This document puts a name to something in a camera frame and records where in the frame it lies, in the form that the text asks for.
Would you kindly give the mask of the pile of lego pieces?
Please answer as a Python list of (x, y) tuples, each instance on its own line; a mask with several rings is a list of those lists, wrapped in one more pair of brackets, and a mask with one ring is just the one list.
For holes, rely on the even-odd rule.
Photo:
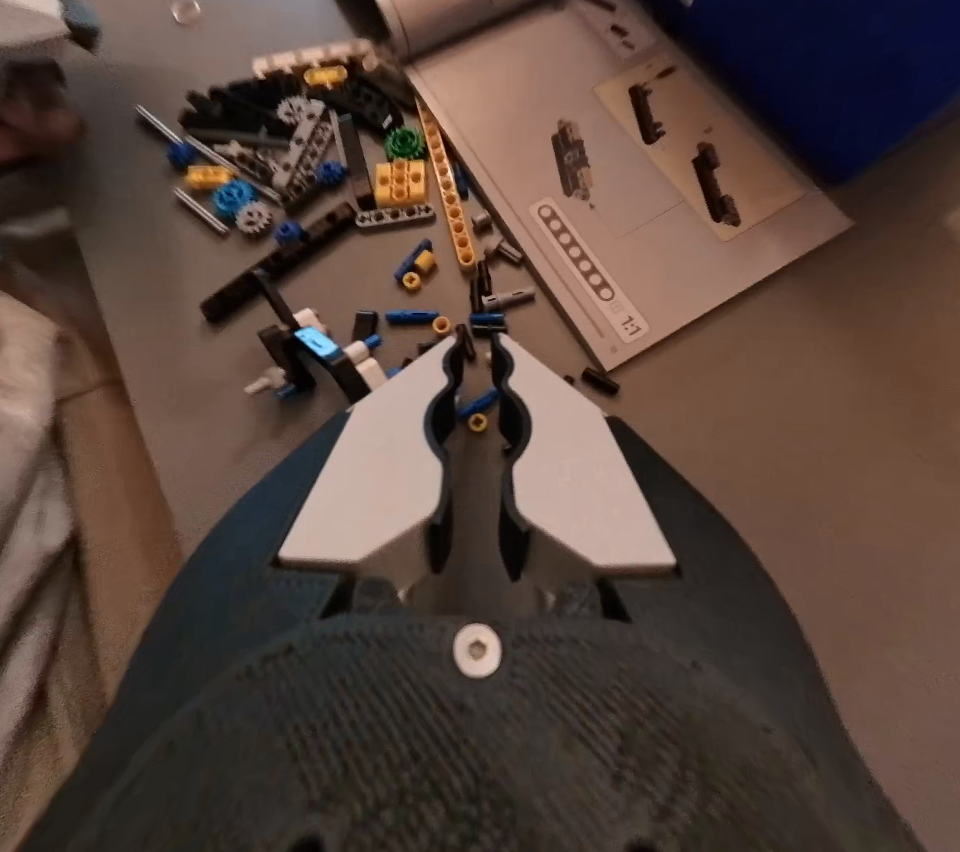
[[(267, 303), (253, 269), (263, 268), (282, 295), (282, 282), (349, 236), (419, 231), (390, 270), (390, 281), (408, 296), (421, 293), (437, 274), (444, 234), (460, 270), (428, 152), (427, 203), (376, 207), (376, 165), (389, 162), (383, 140), (397, 126), (423, 130), (416, 98), (426, 99), (375, 46), (354, 41), (307, 48), (259, 59), (253, 69), (251, 77), (188, 92), (178, 131), (136, 107), (139, 124), (167, 142), (167, 160), (178, 175), (176, 202), (217, 236), (236, 234), (246, 245), (263, 246), (251, 264), (200, 301), (207, 327), (221, 330), (255, 303)], [(476, 345), (506, 333), (510, 312), (534, 303), (538, 289), (497, 286), (499, 262), (520, 273), (530, 269), (529, 257), (498, 228), (478, 181), (426, 106), (453, 165), (476, 268), (472, 275), (462, 272), (468, 293), (462, 309), (408, 306), (387, 311), (384, 322), (429, 334), (418, 354), (455, 336), (473, 362)], [(380, 337), (379, 322), (376, 310), (357, 309), (350, 337), (338, 345)]]

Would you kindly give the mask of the lego instruction booklet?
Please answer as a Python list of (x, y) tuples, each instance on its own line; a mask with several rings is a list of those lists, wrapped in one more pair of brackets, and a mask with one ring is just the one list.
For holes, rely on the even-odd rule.
[(612, 370), (853, 227), (639, 0), (371, 0), (434, 119)]

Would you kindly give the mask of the blue storage bin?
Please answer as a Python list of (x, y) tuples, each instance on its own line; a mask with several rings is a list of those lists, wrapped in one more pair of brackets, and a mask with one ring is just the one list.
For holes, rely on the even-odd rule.
[(829, 184), (958, 105), (958, 0), (643, 2)]

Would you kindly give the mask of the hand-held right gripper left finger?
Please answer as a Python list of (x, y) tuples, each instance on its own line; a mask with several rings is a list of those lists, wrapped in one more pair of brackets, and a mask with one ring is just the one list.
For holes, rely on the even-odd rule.
[(450, 557), (462, 341), (448, 336), (347, 414), (282, 542), (285, 569), (389, 581), (401, 597)]

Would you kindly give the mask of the long yellow lego beam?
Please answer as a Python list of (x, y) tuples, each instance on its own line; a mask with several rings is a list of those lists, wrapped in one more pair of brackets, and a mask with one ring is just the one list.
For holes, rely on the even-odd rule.
[(425, 137), (426, 149), (438, 183), (439, 203), (443, 219), (449, 232), (458, 266), (462, 272), (472, 275), (476, 268), (477, 256), (470, 227), (464, 216), (462, 201), (454, 179), (453, 165), (450, 161), (441, 127), (436, 117), (419, 97), (415, 99), (415, 105)]

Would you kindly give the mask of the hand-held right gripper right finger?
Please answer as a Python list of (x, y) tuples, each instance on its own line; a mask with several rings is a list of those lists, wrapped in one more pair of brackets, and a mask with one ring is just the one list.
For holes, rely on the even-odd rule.
[(490, 371), (505, 450), (498, 547), (510, 582), (668, 576), (678, 561), (612, 420), (517, 341), (497, 334)]

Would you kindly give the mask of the yellow lego block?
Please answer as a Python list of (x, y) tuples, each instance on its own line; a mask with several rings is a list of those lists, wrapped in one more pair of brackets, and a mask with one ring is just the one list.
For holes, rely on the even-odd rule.
[(373, 197), (378, 209), (409, 208), (428, 201), (424, 160), (395, 160), (375, 166)]

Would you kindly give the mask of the black white lego assembly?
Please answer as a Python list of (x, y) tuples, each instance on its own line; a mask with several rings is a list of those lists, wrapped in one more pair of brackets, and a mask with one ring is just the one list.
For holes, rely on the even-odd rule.
[(381, 345), (379, 335), (340, 346), (313, 309), (290, 309), (263, 268), (253, 269), (251, 275), (278, 321), (258, 332), (272, 364), (245, 386), (247, 396), (272, 392), (278, 398), (290, 398), (313, 391), (317, 381), (308, 361), (316, 362), (330, 375), (348, 403), (361, 401), (387, 383), (388, 375), (375, 355)]

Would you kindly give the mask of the person's left hand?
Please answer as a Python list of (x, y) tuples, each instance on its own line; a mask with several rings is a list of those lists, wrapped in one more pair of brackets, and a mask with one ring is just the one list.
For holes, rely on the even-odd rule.
[(66, 76), (51, 58), (2, 66), (1, 169), (53, 157), (75, 144), (87, 126), (66, 95)]

